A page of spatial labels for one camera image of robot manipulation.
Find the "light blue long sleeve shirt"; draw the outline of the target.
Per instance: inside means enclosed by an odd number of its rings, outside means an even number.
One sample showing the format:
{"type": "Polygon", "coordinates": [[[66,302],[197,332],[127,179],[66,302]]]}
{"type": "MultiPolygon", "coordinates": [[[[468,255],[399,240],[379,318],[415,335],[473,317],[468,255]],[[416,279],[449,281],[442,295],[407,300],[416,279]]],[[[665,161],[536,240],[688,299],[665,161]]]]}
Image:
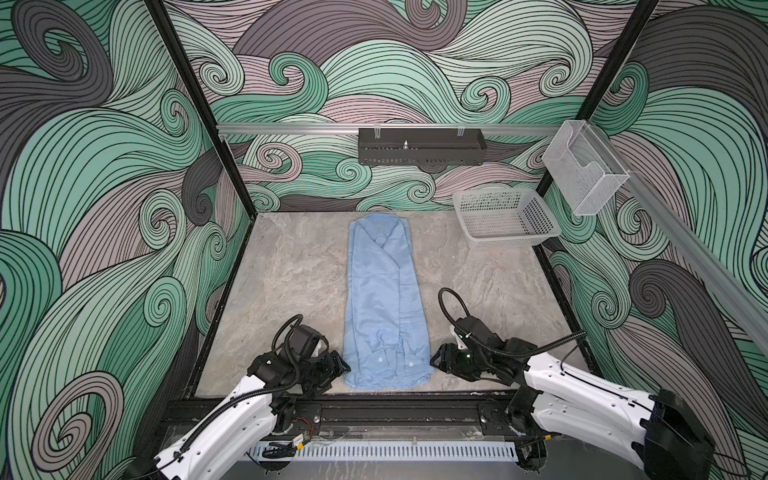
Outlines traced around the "light blue long sleeve shirt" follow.
{"type": "Polygon", "coordinates": [[[369,214],[349,225],[343,360],[352,389],[404,390],[433,373],[409,222],[369,214]]]}

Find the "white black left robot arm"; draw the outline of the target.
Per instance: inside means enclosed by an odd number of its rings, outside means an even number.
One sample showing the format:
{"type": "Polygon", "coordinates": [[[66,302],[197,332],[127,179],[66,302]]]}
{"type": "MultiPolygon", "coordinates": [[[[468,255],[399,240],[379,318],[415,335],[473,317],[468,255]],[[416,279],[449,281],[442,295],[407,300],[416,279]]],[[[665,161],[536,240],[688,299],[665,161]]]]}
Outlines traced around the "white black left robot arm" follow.
{"type": "Polygon", "coordinates": [[[139,457],[124,479],[219,479],[264,438],[285,436],[268,449],[271,457],[298,452],[314,434],[316,421],[296,406],[330,390],[351,371],[327,338],[295,315],[257,356],[231,393],[189,432],[152,459],[139,457]]]}

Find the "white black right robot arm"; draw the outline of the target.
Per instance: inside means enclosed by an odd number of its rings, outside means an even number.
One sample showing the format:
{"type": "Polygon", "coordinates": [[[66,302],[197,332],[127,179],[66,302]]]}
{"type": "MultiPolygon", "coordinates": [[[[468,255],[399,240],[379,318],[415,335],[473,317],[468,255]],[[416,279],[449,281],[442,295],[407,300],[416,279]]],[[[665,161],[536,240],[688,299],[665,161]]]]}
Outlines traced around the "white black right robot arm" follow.
{"type": "Polygon", "coordinates": [[[546,437],[564,435],[632,463],[650,479],[709,477],[715,442],[681,396],[621,386],[551,355],[582,332],[538,347],[503,340],[471,315],[451,325],[455,340],[438,348],[431,365],[466,381],[512,387],[503,415],[528,441],[518,448],[522,464],[537,466],[546,437]]]}

